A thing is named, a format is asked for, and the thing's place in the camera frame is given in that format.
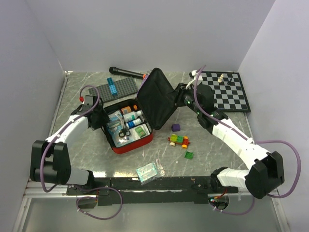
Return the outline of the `black handled scissors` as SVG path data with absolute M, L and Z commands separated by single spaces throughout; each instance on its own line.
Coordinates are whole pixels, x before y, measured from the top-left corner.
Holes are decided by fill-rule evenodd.
M 122 128 L 120 129 L 118 135 L 120 138 L 128 137 L 131 135 L 129 128 L 126 126 L 125 122 L 121 122 Z

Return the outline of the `green curved toy brick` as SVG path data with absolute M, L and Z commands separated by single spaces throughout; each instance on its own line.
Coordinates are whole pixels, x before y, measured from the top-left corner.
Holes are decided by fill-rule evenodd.
M 194 157 L 194 153 L 193 152 L 189 152 L 189 151 L 186 151 L 185 153 L 185 156 L 184 156 L 186 159 L 190 159 L 192 160 L 193 157 Z

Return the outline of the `black chess piece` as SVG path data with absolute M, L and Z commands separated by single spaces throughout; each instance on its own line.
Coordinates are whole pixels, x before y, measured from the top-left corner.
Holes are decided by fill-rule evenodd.
M 230 79 L 228 80 L 227 84 L 228 84 L 228 85 L 232 85 L 232 84 L 233 84 L 233 79 L 230 78 Z

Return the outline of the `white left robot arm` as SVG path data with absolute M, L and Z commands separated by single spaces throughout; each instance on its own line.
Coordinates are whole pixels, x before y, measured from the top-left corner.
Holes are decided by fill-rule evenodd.
M 93 173 L 89 170 L 71 167 L 69 148 L 79 135 L 91 128 L 102 128 L 109 117 L 104 110 L 103 101 L 97 96 L 86 95 L 83 103 L 75 109 L 67 122 L 45 140 L 37 140 L 32 145 L 30 179 L 55 185 L 78 185 L 84 194 L 95 190 Z

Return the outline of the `brown bottle orange cap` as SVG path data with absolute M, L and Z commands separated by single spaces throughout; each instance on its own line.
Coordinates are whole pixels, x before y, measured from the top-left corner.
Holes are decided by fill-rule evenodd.
M 128 113 L 131 113 L 133 111 L 137 111 L 138 110 L 138 107 L 137 105 L 131 105 L 131 106 L 126 106 L 124 108 L 121 108 L 120 109 L 120 112 L 125 115 L 125 114 L 128 114 Z

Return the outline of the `red medicine kit case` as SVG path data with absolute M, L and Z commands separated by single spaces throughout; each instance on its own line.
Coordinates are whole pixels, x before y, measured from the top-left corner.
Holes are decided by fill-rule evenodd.
M 128 144 L 117 146 L 112 135 L 107 131 L 106 138 L 113 152 L 123 154 L 151 142 L 153 130 L 162 128 L 177 109 L 175 103 L 177 94 L 178 91 L 173 89 L 162 70 L 154 68 L 144 79 L 136 98 L 105 107 L 106 113 L 111 114 L 127 106 L 137 106 L 138 110 L 143 111 L 144 118 L 144 122 L 139 125 L 144 126 L 150 133 L 135 141 L 132 140 L 132 136 L 129 136 Z

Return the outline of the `blue white bandage roll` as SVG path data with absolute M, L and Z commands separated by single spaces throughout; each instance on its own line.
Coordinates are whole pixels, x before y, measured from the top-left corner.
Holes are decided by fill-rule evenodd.
M 143 121 L 140 119 L 140 118 L 137 118 L 137 119 L 134 119 L 132 121 L 129 121 L 126 123 L 126 128 L 127 129 L 130 129 L 130 128 L 133 128 L 139 124 L 143 123 Z

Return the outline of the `blue toy bricks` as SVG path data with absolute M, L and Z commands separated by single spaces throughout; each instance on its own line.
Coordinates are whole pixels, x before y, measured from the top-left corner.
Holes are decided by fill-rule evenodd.
M 112 78 L 111 77 L 107 78 L 107 82 L 108 82 L 108 85 L 109 85 L 109 88 L 110 88 L 111 95 L 112 96 L 117 96 L 118 92 L 117 92 L 116 86 L 115 86 Z

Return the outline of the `white plastic medicine bottle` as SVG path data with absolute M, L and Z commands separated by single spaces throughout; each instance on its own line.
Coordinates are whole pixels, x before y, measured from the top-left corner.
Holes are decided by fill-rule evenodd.
M 124 114 L 123 119 L 124 119 L 125 122 L 130 122 L 130 121 L 135 120 L 138 117 L 142 116 L 142 114 L 143 114 L 142 110 L 133 111 L 133 112 L 130 112 L 128 114 Z

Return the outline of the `green wind oil packet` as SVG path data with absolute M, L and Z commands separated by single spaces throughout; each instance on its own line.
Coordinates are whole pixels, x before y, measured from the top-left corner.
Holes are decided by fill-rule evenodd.
M 135 132 L 137 133 L 137 135 L 138 135 L 140 138 L 146 136 L 146 132 L 145 132 L 145 130 L 144 130 L 141 126 L 136 127 L 136 128 L 135 128 Z

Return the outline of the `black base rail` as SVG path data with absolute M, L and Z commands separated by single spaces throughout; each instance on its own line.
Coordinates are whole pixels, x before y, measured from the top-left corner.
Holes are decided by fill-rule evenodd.
M 210 196 L 238 193 L 237 187 L 223 187 L 210 176 L 160 177 L 142 185 L 136 177 L 96 177 L 90 186 L 68 187 L 68 196 L 98 197 L 99 206 L 120 202 L 129 203 L 182 203 L 207 204 Z

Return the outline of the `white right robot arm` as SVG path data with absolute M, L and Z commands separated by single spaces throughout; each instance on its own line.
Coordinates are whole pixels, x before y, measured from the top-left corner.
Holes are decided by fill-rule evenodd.
M 175 89 L 175 105 L 187 106 L 197 115 L 199 124 L 211 135 L 224 142 L 246 165 L 245 170 L 222 167 L 211 174 L 211 188 L 222 192 L 227 187 L 247 189 L 257 199 L 267 196 L 284 183 L 283 158 L 277 151 L 269 152 L 246 136 L 232 120 L 212 103 L 210 87 L 200 85 L 202 93 L 179 83 Z M 201 97 L 206 106 L 198 106 Z

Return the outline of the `purple glitter toy microphone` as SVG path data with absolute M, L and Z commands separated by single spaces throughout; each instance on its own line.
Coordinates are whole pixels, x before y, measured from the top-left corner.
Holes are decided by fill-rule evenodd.
M 152 72 L 152 70 L 148 70 L 148 71 L 146 72 L 146 74 L 143 75 L 143 79 L 142 79 L 141 85 L 144 84 L 144 82 L 147 80 L 147 78 L 149 77 L 149 75 L 150 75 L 151 72 Z

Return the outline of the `bag of alcohol wipes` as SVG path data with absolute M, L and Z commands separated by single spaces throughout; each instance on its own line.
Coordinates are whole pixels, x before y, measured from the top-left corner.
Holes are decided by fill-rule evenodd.
M 120 126 L 120 128 L 122 129 L 125 126 L 123 116 L 119 110 L 109 114 L 108 116 L 110 119 L 110 121 L 107 123 L 108 127 L 113 128 Z

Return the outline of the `blue cotton swab pouch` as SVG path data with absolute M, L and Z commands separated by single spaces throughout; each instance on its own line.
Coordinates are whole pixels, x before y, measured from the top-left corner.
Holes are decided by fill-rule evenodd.
M 108 132 L 111 135 L 112 140 L 113 140 L 116 147 L 122 147 L 124 145 L 127 145 L 127 144 L 133 142 L 132 135 L 130 135 L 128 137 L 120 138 L 119 135 L 118 135 L 120 129 L 121 129 L 120 126 L 108 128 Z

